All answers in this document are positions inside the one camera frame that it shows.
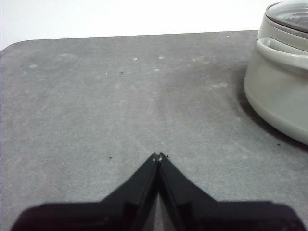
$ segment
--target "glass lid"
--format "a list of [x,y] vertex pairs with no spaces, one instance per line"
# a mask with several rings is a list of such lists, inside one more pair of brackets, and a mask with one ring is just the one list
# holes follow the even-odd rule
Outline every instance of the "glass lid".
[[308,33],[308,0],[287,0],[266,9],[272,21]]

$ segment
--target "pot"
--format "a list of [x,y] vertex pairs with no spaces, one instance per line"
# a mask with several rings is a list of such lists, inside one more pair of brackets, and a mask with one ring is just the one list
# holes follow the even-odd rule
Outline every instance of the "pot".
[[308,0],[266,9],[244,91],[264,120],[308,145]]

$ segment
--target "black object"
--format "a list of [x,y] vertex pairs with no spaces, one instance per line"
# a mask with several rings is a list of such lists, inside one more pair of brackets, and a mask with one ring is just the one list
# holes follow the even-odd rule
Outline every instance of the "black object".
[[162,153],[101,202],[33,207],[12,231],[141,231],[158,192],[177,231],[305,231],[286,205],[215,201]]

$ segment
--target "dust speck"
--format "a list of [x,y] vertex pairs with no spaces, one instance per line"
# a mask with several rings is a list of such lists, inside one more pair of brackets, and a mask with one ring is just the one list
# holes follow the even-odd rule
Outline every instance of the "dust speck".
[[212,87],[213,88],[221,88],[221,87],[227,87],[228,86],[228,84],[227,83],[225,83],[225,82],[222,82],[222,83],[219,83],[219,84],[213,84],[212,85]]
[[225,82],[221,83],[220,85],[221,85],[222,87],[227,87],[227,86],[228,86],[228,84],[225,83]]
[[59,54],[59,56],[60,56],[60,57],[64,57],[64,58],[74,58],[74,57],[75,57],[75,55],[73,55],[73,54],[67,54],[67,53],[65,53],[65,54]]

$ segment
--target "pot handle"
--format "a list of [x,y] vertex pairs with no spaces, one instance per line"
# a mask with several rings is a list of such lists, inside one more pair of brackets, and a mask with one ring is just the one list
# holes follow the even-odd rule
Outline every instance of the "pot handle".
[[260,38],[257,50],[262,56],[274,62],[308,70],[308,52],[273,38]]

